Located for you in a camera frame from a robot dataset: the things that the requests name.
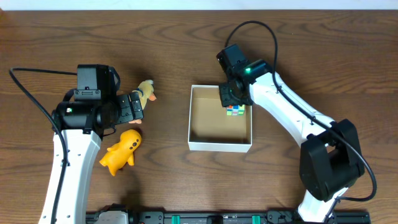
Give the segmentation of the colourful puzzle cube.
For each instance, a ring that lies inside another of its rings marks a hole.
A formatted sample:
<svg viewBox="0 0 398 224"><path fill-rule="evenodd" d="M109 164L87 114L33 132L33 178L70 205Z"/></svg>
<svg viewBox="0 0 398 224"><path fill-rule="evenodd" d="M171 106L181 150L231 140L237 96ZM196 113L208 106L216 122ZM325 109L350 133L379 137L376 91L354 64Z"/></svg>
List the colourful puzzle cube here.
<svg viewBox="0 0 398 224"><path fill-rule="evenodd" d="M245 112L245 105L230 105L226 107L227 116L242 116Z"/></svg>

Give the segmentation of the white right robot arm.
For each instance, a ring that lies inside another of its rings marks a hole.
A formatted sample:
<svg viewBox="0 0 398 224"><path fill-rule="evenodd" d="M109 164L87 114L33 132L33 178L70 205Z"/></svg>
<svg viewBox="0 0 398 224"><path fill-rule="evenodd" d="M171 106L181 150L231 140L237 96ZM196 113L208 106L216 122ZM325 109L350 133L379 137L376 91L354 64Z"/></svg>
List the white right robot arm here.
<svg viewBox="0 0 398 224"><path fill-rule="evenodd" d="M365 172L354 124L336 122L311 107L264 60L218 61L228 80L219 85L221 104L257 104L289 132L300 147L299 176L306 189L298 215L305 222L327 221Z"/></svg>

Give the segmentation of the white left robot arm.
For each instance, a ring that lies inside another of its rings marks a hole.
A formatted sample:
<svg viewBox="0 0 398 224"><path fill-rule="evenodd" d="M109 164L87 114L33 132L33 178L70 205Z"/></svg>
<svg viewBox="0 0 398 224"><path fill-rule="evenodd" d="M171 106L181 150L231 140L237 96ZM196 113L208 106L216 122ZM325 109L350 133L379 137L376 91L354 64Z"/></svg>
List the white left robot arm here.
<svg viewBox="0 0 398 224"><path fill-rule="evenodd" d="M54 157L40 223L131 223L124 210L86 214L90 179L104 130L141 119L138 92L71 89L50 115Z"/></svg>

